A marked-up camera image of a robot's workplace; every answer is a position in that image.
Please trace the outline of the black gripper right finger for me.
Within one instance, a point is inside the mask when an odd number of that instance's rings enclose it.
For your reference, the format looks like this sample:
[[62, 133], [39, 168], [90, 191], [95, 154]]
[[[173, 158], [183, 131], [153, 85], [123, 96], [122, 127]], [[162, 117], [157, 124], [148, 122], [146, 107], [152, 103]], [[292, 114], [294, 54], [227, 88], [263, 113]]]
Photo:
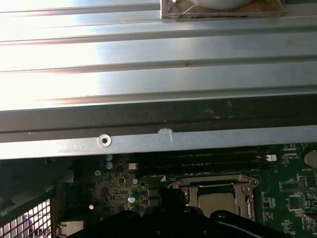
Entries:
[[173, 238], [289, 238], [290, 236], [225, 210], [206, 217], [187, 206], [182, 190], [172, 189]]

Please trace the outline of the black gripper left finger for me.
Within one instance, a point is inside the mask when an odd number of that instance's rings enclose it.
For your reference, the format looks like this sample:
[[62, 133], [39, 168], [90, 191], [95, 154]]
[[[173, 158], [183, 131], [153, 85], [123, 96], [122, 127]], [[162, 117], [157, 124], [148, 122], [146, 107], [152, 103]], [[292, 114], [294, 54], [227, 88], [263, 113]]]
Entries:
[[161, 190], [160, 206], [154, 207], [149, 214], [140, 215], [126, 210], [107, 217], [88, 228], [71, 236], [73, 238], [171, 238], [173, 232], [159, 220], [160, 215], [167, 215], [172, 205], [173, 190]]

